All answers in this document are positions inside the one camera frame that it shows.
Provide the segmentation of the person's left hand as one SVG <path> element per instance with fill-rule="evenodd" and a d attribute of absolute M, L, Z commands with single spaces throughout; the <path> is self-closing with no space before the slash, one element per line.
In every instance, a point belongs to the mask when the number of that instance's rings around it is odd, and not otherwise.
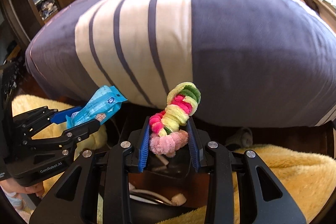
<path fill-rule="evenodd" d="M 29 186 L 29 187 L 24 187 L 24 186 L 19 185 L 13 178 L 2 180 L 1 187 L 7 193 L 36 194 L 37 197 L 41 197 L 45 193 L 45 188 L 42 182 Z"/>

